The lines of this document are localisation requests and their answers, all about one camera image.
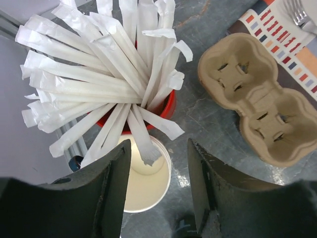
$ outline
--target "white cup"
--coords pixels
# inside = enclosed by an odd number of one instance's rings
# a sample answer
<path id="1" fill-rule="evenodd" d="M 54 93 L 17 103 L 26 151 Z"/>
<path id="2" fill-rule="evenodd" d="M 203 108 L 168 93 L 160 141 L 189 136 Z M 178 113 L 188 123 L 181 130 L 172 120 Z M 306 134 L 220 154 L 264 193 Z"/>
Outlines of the white cup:
<path id="1" fill-rule="evenodd" d="M 132 135 L 122 135 L 119 143 L 131 140 L 131 168 L 124 211 L 144 212 L 157 205 L 165 196 L 171 179 L 172 163 L 164 145 L 151 136 L 152 143 L 162 156 L 153 166 L 145 165 Z"/>

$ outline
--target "gray countertop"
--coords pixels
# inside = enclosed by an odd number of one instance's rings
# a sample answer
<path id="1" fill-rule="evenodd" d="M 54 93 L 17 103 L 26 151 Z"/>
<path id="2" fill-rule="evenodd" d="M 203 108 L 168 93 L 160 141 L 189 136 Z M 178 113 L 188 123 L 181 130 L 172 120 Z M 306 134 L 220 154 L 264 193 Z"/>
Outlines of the gray countertop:
<path id="1" fill-rule="evenodd" d="M 312 152 L 290 168 L 278 168 L 262 162 L 242 138 L 239 117 L 234 111 L 215 103 L 197 78 L 197 64 L 202 53 L 221 39 L 226 29 L 257 0 L 176 0 L 174 29 L 178 40 L 184 40 L 194 53 L 186 63 L 180 58 L 177 70 L 185 74 L 185 82 L 177 91 L 177 106 L 172 120 L 186 131 L 170 141 L 156 129 L 150 134 L 159 139 L 172 160 L 172 180 L 164 199 L 153 209 L 124 214 L 122 238 L 171 238 L 174 222 L 183 214 L 193 212 L 187 164 L 187 140 L 197 140 L 213 155 L 240 171 L 277 184 L 299 179 L 317 179 L 317 153 Z M 120 18 L 114 4 L 114 17 Z M 81 10 L 96 11 L 95 2 Z M 84 139 L 89 147 L 99 132 L 95 125 Z"/>

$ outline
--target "fork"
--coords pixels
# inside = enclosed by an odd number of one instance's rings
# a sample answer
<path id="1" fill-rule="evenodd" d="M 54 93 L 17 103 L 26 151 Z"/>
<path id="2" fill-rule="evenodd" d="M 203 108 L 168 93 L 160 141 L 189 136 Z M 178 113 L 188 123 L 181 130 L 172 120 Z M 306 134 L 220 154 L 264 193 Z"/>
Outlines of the fork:
<path id="1" fill-rule="evenodd" d="M 302 0 L 289 0 L 284 2 L 288 15 L 294 21 L 295 25 L 303 31 L 317 35 L 317 26 L 312 19 L 306 14 Z"/>

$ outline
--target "red cup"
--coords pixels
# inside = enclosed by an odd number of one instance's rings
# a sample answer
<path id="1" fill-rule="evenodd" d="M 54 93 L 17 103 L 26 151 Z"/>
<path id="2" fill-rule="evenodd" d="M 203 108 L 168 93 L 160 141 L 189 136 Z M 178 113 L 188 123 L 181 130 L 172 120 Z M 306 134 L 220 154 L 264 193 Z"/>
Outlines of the red cup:
<path id="1" fill-rule="evenodd" d="M 158 108 L 161 108 L 156 114 L 159 115 L 161 118 L 164 119 L 170 119 L 175 111 L 176 107 L 176 94 L 175 90 L 173 90 L 170 95 L 165 99 L 163 102 L 163 105 L 161 105 Z M 105 114 L 96 124 L 100 127 L 103 127 L 107 119 L 109 118 L 110 114 L 112 113 L 113 109 L 110 110 L 107 114 Z M 151 130 L 154 128 L 154 126 L 148 124 L 147 125 L 147 130 Z M 130 128 L 128 123 L 125 123 L 122 134 L 131 134 Z"/>

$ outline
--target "brown cup holder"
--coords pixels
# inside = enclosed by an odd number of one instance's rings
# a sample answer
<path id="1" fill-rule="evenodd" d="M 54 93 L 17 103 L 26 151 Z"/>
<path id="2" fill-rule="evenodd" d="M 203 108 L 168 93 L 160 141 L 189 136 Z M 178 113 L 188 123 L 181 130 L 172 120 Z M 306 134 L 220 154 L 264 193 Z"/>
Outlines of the brown cup holder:
<path id="1" fill-rule="evenodd" d="M 200 59 L 201 84 L 241 117 L 240 130 L 259 157 L 287 167 L 317 148 L 317 112 L 298 91 L 277 83 L 274 58 L 253 36 L 236 33 Z"/>

